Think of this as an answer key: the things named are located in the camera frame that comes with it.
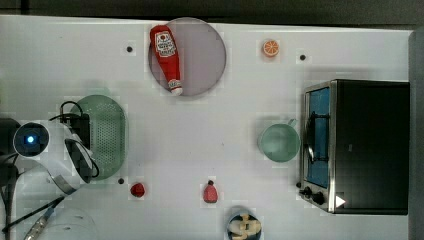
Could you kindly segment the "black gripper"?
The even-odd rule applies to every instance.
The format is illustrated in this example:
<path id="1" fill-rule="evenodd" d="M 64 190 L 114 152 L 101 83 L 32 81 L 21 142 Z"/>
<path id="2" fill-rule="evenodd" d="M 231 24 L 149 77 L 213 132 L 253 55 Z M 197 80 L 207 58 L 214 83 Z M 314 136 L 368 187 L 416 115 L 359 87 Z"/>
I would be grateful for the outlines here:
<path id="1" fill-rule="evenodd" d="M 90 118 L 89 115 L 70 114 L 65 118 L 65 122 L 71 127 L 72 131 L 79 136 L 83 145 L 90 148 Z"/>

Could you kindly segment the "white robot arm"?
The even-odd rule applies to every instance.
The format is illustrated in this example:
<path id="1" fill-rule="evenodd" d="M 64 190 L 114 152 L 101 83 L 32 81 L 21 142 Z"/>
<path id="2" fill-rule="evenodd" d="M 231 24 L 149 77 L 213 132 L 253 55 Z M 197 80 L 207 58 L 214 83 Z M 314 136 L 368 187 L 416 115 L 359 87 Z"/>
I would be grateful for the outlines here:
<path id="1" fill-rule="evenodd" d="M 18 122 L 2 118 L 1 163 L 13 155 L 42 165 L 67 195 L 94 178 L 92 152 L 67 125 L 49 120 Z"/>

